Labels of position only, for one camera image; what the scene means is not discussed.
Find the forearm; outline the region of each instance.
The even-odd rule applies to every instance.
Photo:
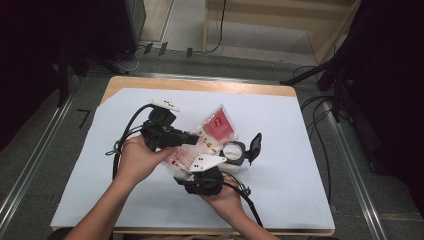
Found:
[[[227,217],[225,220],[246,239],[278,239],[244,213]]]
[[[132,186],[115,179],[65,239],[108,239],[132,189]]]

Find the white paper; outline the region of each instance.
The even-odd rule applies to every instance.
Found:
[[[112,178],[113,156],[105,156],[129,119],[149,99],[180,107],[172,124],[189,130],[223,104],[238,141],[250,145],[262,133],[262,151],[236,177],[250,196],[267,229],[334,229],[296,97],[197,91],[122,89],[98,107],[81,155],[52,220],[53,227],[75,226],[94,206]],[[150,109],[133,126],[147,120]],[[245,211],[254,219],[247,204]],[[187,194],[159,165],[128,198],[116,227],[227,228],[199,196]]]

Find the metal rail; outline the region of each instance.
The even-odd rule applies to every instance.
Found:
[[[330,109],[327,103],[324,103],[324,108],[325,110]],[[361,205],[371,236],[375,240],[386,240],[387,236],[381,224],[377,210],[371,200],[371,196],[369,195],[367,188],[365,187],[365,183],[362,180],[358,167],[356,166],[355,158],[350,151],[343,130],[340,127],[340,123],[337,123],[331,114],[328,114],[328,121],[339,144],[339,149],[342,153],[341,155],[345,160],[347,172],[350,176],[350,180],[352,181],[353,188],[356,196],[358,197],[359,204]]]
[[[81,85],[81,81],[75,76],[73,79],[74,86],[62,107],[58,108],[51,118],[46,130],[43,132],[40,140],[35,146],[27,163],[25,164],[21,174],[10,190],[9,194],[3,201],[0,208],[0,239],[3,238],[13,215],[15,214],[22,198],[25,195],[32,179],[34,178],[43,158],[50,146],[53,137],[56,135],[63,119],[68,112],[69,106],[72,103],[76,90]]]

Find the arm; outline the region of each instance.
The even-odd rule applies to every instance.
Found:
[[[142,136],[125,141],[115,179],[65,239],[108,239],[131,191],[173,152],[173,148],[151,152]]]
[[[224,177],[226,182],[237,186],[237,183],[231,177],[225,175]],[[202,198],[213,207],[222,219],[246,239],[278,239],[246,215],[241,205],[240,196],[230,187],[224,185],[218,195],[202,196]]]

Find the hand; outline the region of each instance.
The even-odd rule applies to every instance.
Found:
[[[238,183],[229,175],[223,174],[224,181],[238,187]],[[245,215],[241,205],[240,195],[234,189],[223,185],[221,192],[213,196],[201,196],[204,201],[213,207],[215,212],[225,221]]]
[[[134,187],[147,178],[156,166],[175,152],[176,148],[164,148],[152,152],[146,146],[142,135],[124,142],[121,160],[115,180],[123,180]]]

